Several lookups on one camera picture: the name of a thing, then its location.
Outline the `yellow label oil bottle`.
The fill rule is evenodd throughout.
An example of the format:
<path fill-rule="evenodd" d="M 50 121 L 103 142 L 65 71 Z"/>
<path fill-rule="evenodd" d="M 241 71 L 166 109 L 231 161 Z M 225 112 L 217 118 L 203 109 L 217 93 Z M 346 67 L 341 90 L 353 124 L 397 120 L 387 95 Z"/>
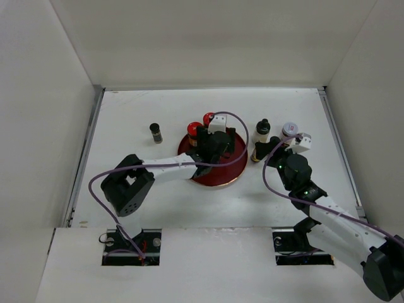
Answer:
<path fill-rule="evenodd" d="M 258 163 L 262 161 L 262 159 L 265 157 L 264 150 L 262 147 L 255 146 L 254 150 L 252 151 L 250 159 L 254 163 Z"/>

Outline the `black pump white powder bottle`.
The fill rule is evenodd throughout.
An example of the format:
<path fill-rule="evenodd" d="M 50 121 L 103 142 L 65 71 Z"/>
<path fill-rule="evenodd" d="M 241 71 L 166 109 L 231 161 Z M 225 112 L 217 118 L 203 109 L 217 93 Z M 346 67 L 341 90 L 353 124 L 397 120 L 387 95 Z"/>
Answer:
<path fill-rule="evenodd" d="M 255 144 L 257 142 L 266 143 L 269 133 L 270 133 L 271 125 L 267 119 L 262 119 L 258 121 L 256 124 L 256 128 L 254 134 L 252 136 L 252 143 Z"/>

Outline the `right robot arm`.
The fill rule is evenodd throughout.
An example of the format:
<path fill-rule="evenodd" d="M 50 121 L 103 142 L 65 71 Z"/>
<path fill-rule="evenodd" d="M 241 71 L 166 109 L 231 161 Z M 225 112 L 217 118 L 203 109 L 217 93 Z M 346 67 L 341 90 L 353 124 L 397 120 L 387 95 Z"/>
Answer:
<path fill-rule="evenodd" d="M 254 145 L 256 160 L 277 170 L 287 191 L 283 197 L 306 215 L 294 227 L 294 245 L 336 257 L 362 277 L 377 298 L 391 301 L 403 291 L 403 238 L 351 216 L 316 185 L 302 155 L 310 147 L 311 137 L 305 134 L 273 136 Z"/>

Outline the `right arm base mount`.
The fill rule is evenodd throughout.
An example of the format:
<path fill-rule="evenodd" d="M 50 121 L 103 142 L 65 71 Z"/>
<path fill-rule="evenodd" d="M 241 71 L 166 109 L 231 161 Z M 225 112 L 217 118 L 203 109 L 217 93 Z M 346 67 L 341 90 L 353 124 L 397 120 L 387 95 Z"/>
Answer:
<path fill-rule="evenodd" d="M 294 227 L 276 228 L 272 230 L 275 262 L 278 266 L 307 266 L 335 264 L 331 255 L 309 244 L 307 234 L 317 224 L 306 218 Z"/>

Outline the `red lid chili jar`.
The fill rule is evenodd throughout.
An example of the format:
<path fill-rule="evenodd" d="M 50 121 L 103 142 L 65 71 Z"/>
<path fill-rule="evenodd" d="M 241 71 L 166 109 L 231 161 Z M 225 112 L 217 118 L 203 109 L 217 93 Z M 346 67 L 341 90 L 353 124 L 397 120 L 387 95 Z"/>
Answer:
<path fill-rule="evenodd" d="M 211 122 L 211 120 L 214 118 L 214 112 L 207 112 L 203 116 L 203 125 L 205 128 L 207 128 Z"/>
<path fill-rule="evenodd" d="M 200 122 L 194 121 L 188 124 L 187 126 L 187 136 L 189 140 L 189 144 L 192 147 L 196 147 L 198 145 L 197 142 L 197 129 L 199 126 L 202 126 Z"/>

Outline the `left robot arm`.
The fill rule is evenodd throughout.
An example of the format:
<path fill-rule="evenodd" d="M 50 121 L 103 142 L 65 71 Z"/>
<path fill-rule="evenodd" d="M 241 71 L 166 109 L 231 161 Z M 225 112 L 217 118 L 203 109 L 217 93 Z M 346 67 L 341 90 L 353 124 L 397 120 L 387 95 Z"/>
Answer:
<path fill-rule="evenodd" d="M 117 166 L 140 168 L 109 174 L 100 188 L 118 217 L 128 217 L 140 208 L 154 183 L 198 179 L 208 175 L 213 165 L 235 150 L 235 128 L 209 133 L 197 127 L 197 146 L 172 158 L 141 160 L 130 154 Z"/>

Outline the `black lid spice jar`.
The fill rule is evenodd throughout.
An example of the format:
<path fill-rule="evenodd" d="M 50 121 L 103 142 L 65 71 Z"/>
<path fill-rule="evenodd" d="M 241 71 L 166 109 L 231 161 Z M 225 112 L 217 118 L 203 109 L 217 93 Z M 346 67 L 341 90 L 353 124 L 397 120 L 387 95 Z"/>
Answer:
<path fill-rule="evenodd" d="M 156 144 L 161 143 L 163 141 L 163 138 L 162 138 L 162 134 L 160 131 L 160 125 L 156 122 L 151 123 L 149 126 L 149 129 L 151 131 L 154 142 Z"/>

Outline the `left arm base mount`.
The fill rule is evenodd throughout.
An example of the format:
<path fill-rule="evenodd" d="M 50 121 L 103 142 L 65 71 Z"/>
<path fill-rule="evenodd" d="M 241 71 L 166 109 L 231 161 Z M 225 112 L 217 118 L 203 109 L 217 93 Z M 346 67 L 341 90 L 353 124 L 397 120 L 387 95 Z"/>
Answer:
<path fill-rule="evenodd" d="M 104 246 L 102 266 L 158 266 L 162 247 L 162 230 L 142 230 L 133 241 L 145 255 L 138 256 L 133 245 L 118 230 L 109 229 L 98 242 Z"/>

